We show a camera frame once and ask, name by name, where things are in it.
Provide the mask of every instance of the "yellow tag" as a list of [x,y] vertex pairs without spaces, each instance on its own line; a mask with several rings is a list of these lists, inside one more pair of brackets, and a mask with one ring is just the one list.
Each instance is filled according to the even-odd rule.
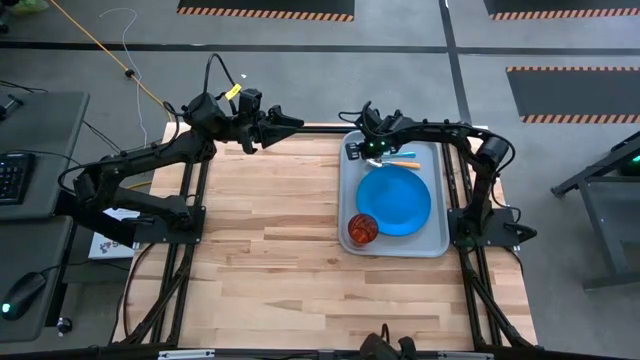
[[236,95],[238,95],[238,92],[240,92],[240,89],[242,89],[242,86],[240,86],[240,84],[235,84],[233,85],[233,87],[231,88],[231,90],[229,90],[224,97],[227,98],[227,100],[231,100],[233,99]]

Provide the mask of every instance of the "white cable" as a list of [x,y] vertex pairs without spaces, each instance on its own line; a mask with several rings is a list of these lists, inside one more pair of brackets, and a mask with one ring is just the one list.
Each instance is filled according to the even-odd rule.
[[[138,19],[138,13],[135,12],[135,10],[129,9],[129,8],[115,8],[115,9],[111,9],[103,12],[98,17],[102,18],[104,15],[117,10],[127,10],[133,13],[133,19],[131,19],[131,22],[129,23],[129,25],[127,25],[127,27],[122,32],[122,47],[124,48],[124,51],[127,54],[127,57],[129,58],[129,62],[131,62],[131,65],[133,65],[133,68],[136,71],[135,76],[138,78],[139,81],[142,81],[142,73],[140,72],[140,69],[138,69],[138,67],[136,66],[136,63],[133,62],[133,59],[131,58],[131,54],[129,54],[129,49],[127,49],[127,44],[125,43],[125,40],[124,40],[125,35],[127,34],[127,31],[129,31],[129,28],[131,27],[131,25],[133,25],[133,23],[135,23],[136,20]],[[142,143],[142,145],[144,146],[143,148],[146,148],[147,147],[147,129],[145,129],[144,124],[142,122],[142,110],[140,110],[140,83],[139,82],[136,85],[136,102],[138,104],[138,125],[140,126],[140,129],[142,129],[142,132],[144,133],[144,143]]]

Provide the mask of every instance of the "wooden tabletop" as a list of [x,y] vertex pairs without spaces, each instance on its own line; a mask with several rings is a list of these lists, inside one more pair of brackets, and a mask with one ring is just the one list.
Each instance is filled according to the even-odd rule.
[[[165,140],[174,129],[167,126]],[[181,347],[358,349],[387,323],[393,343],[411,336],[420,350],[472,349],[454,248],[435,259],[408,259],[355,256],[338,243],[341,139],[296,135],[255,155],[245,155],[238,144],[216,143]],[[151,193],[178,194],[183,168],[156,170]],[[504,200],[499,183],[496,195]],[[462,193],[460,199],[464,204]],[[166,251],[163,245],[152,249],[132,280],[132,328],[158,296]],[[518,263],[501,248],[486,253],[496,301],[535,343]],[[486,311],[478,309],[490,341]],[[119,324],[114,339],[122,337]]]

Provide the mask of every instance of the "concrete floor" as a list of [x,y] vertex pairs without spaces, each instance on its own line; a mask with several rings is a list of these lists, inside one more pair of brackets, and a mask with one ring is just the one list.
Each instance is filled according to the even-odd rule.
[[[131,14],[105,10],[127,6],[138,12],[128,39],[134,43],[265,45],[255,52],[221,54],[233,74],[244,74],[264,103],[310,122],[336,122],[338,111],[359,109],[372,100],[383,113],[432,120],[456,120],[451,68],[446,54],[418,54],[416,47],[446,45],[437,0],[359,0],[356,21],[348,24],[179,16],[177,1],[61,0],[69,13],[106,42],[119,42]],[[492,22],[482,0],[449,0],[453,30],[461,47],[634,48],[640,49],[640,17]],[[86,42],[55,9],[12,19],[12,32],[0,40]],[[363,53],[362,48],[329,52],[307,48],[269,52],[269,45],[402,47],[400,54]],[[142,144],[137,125],[135,86],[102,52],[7,50],[0,52],[0,79],[50,91],[91,94],[86,120],[123,148]],[[124,53],[116,53],[126,59]],[[159,97],[181,105],[201,86],[205,52],[134,52],[145,84]],[[640,57],[460,56],[471,119],[510,139],[518,150],[503,174],[510,204],[523,210],[522,222],[538,237],[522,246],[525,282],[539,343],[548,349],[630,358],[640,357],[640,287],[585,293],[581,282],[607,274],[582,200],[570,193],[558,200],[549,188],[603,156],[637,131],[634,125],[527,125],[518,119],[505,75],[507,66],[634,65]],[[212,87],[226,90],[214,67]],[[142,97],[149,139],[159,138],[166,117]],[[106,145],[83,130],[74,157],[100,158]],[[0,353],[106,344],[123,284],[76,286],[63,315],[76,331],[64,338],[45,329],[31,344],[3,344]]]

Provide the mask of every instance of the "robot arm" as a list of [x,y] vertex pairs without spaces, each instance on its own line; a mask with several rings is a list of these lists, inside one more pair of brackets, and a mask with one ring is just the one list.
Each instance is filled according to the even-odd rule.
[[[75,194],[65,193],[66,207],[58,214],[71,215],[81,225],[128,246],[134,242],[132,234],[136,231],[127,228],[136,225],[144,225],[147,230],[157,229],[142,231],[149,236],[136,236],[135,242],[151,242],[150,238],[173,242],[173,237],[165,236],[165,233],[174,233],[179,238],[181,233],[201,226],[198,224],[204,217],[199,213],[201,209],[187,206],[180,196],[159,198],[124,189],[120,183],[127,177],[171,164],[209,161],[216,154],[214,141],[235,141],[247,154],[253,154],[257,151],[253,148],[254,143],[267,148],[293,135],[304,125],[302,120],[283,115],[280,106],[274,106],[266,113],[260,110],[261,99],[262,93],[258,90],[244,90],[240,93],[238,110],[227,116],[217,104],[219,97],[209,93],[198,95],[183,108],[182,116],[191,128],[180,135],[176,131],[169,142],[69,169],[67,172],[83,171],[73,180]],[[59,183],[65,174],[60,176]],[[108,208],[139,211],[146,220],[143,224],[140,221],[137,224],[116,223],[102,214]],[[116,228],[122,231],[114,233]]]
[[[438,142],[456,147],[462,158],[469,163],[476,179],[471,202],[462,211],[457,221],[456,235],[465,238],[481,237],[493,215],[489,195],[497,177],[500,163],[507,154],[510,143],[490,131],[474,128],[468,124],[452,124],[428,121],[416,122],[396,110],[393,115],[382,119],[377,110],[365,104],[356,127],[364,134],[365,140],[358,144],[362,158],[378,158],[385,153],[394,153],[402,145],[412,141]],[[475,153],[469,138],[483,141]]]

